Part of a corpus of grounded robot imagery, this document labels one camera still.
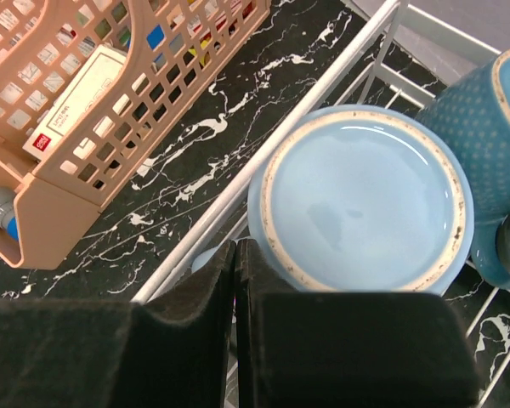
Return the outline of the blue capped small bottle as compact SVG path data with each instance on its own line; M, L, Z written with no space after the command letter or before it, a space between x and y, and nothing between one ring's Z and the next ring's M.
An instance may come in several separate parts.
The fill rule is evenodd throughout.
M14 210L15 193L8 187L0 186L0 229L14 240L19 240Z

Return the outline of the blue round container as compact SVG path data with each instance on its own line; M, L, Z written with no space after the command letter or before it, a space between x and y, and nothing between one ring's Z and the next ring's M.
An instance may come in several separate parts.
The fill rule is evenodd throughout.
M146 36L146 41L150 49L156 49L164 40L165 33L160 25L156 25L152 31Z

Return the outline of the light blue mug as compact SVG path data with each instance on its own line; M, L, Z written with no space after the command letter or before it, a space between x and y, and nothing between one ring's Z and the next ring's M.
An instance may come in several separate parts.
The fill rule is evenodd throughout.
M467 260L473 224L471 189L450 148L373 105L302 117L247 193L249 238L301 291L441 295Z

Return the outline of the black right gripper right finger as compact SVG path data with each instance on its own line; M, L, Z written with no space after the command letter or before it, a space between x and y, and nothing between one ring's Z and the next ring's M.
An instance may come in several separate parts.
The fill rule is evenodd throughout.
M439 296L299 292L256 241L235 260L242 407L472 407L479 374Z

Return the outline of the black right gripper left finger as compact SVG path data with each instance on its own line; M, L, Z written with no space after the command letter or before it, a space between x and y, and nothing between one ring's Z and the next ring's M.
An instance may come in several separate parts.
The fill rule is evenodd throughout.
M0 407L220 407L235 249L145 304L0 300Z

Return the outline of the white mug blue handle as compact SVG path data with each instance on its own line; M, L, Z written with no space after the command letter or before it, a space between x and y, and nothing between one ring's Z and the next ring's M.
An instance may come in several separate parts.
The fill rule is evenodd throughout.
M467 176L476 270L510 289L510 49L442 91L416 120L450 147Z

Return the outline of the peach plastic file organizer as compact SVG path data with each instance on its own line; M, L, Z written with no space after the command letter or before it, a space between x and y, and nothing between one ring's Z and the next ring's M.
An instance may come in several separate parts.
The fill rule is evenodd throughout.
M10 267L55 269L269 15L267 1L0 1L0 186ZM146 36L160 25L154 50ZM39 161L23 145L99 45L127 60Z

